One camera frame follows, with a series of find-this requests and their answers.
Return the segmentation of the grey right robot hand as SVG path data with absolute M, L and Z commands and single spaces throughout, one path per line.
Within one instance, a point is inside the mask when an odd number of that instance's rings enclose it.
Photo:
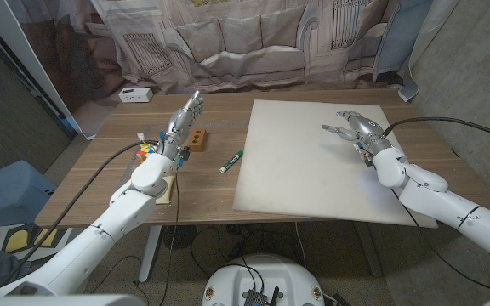
M 337 134 L 342 139 L 360 143 L 362 148 L 373 156 L 376 156 L 382 150 L 392 147 L 390 141 L 383 135 L 384 130 L 377 122 L 353 110 L 340 111 L 337 116 L 344 118 L 349 123 L 350 128 L 329 125 L 321 125 L 321 128 Z

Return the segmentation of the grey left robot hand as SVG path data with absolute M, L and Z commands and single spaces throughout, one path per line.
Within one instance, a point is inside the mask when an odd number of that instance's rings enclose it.
M 191 128 L 203 112 L 204 101 L 199 91 L 196 91 L 169 119 L 162 143 L 156 153 L 173 160 L 180 146 L 189 138 Z

